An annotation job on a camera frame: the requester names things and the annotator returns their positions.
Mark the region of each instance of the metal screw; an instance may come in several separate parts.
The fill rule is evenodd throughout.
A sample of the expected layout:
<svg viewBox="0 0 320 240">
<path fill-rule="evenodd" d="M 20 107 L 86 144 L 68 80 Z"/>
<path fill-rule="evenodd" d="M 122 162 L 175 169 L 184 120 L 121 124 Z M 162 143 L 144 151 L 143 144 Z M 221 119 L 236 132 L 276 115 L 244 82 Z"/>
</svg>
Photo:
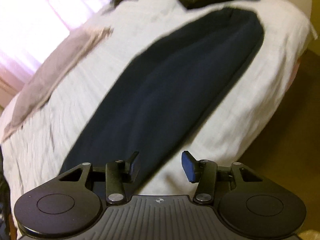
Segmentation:
<svg viewBox="0 0 320 240">
<path fill-rule="evenodd" d="M 206 193 L 201 193 L 196 196 L 196 199 L 201 202 L 209 201 L 209 200 L 211 200 L 211 198 L 212 198 L 211 195 L 206 194 Z"/>
<path fill-rule="evenodd" d="M 113 202 L 119 202 L 119 201 L 123 200 L 123 198 L 124 198 L 124 196 L 119 193 L 113 193 L 108 196 L 108 199 L 110 199 Z"/>
</svg>

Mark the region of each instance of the bed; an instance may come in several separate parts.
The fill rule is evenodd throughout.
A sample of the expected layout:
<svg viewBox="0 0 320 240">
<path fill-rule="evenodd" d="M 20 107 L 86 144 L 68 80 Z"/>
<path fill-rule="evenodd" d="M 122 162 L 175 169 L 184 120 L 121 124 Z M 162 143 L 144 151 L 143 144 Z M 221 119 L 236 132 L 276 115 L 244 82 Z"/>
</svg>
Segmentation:
<svg viewBox="0 0 320 240">
<path fill-rule="evenodd" d="M 116 8 L 106 5 L 84 24 L 111 26 L 113 33 L 66 75 L 44 107 L 1 144 L 12 210 L 21 195 L 58 175 L 77 137 L 135 55 L 159 37 L 225 6 L 257 13 L 265 30 L 263 45 L 219 106 L 139 191 L 192 195 L 196 185 L 180 168 L 183 150 L 220 166 L 236 161 L 268 123 L 294 79 L 297 61 L 315 35 L 308 17 L 286 0 L 236 0 L 191 11 L 177 0 L 124 0 Z M 0 137 L 18 96 L 0 117 Z"/>
</svg>

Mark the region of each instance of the bed sheet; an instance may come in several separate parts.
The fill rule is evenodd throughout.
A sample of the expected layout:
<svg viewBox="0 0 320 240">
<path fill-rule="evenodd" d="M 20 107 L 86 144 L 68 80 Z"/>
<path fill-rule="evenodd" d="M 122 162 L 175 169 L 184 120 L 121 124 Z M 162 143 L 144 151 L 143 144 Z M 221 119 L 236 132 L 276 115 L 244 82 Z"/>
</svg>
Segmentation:
<svg viewBox="0 0 320 240">
<path fill-rule="evenodd" d="M 104 7 L 85 24 L 111 26 L 113 34 L 84 58 L 48 103 L 2 144 L 12 210 L 22 194 L 59 173 L 82 129 L 135 55 L 187 22 L 224 6 L 254 10 L 265 29 L 263 45 L 220 105 L 140 193 L 192 195 L 196 185 L 188 182 L 182 170 L 183 150 L 221 166 L 236 161 L 282 100 L 310 34 L 308 18 L 285 0 L 237 0 L 191 11 L 177 0 L 126 0 L 116 9 Z M 14 101 L 5 109 L 5 118 L 10 117 L 13 107 Z M 0 119 L 0 126 L 6 122 Z"/>
</svg>

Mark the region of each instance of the curtain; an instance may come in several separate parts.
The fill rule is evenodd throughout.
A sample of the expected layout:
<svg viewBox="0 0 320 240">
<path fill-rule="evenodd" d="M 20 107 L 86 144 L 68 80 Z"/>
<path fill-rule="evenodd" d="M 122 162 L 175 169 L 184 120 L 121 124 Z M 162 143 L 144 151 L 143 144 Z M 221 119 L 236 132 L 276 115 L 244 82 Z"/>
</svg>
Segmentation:
<svg viewBox="0 0 320 240">
<path fill-rule="evenodd" d="M 0 106 L 50 53 L 110 0 L 0 0 Z"/>
</svg>

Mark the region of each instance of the pink curtain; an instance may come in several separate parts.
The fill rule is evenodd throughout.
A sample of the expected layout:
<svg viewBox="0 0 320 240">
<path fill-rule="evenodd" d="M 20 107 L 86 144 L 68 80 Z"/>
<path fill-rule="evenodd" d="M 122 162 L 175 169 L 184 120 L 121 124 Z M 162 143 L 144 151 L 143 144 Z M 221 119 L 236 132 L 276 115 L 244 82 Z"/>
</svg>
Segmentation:
<svg viewBox="0 0 320 240">
<path fill-rule="evenodd" d="M 0 0 L 0 106 L 50 53 L 110 0 Z"/>
</svg>

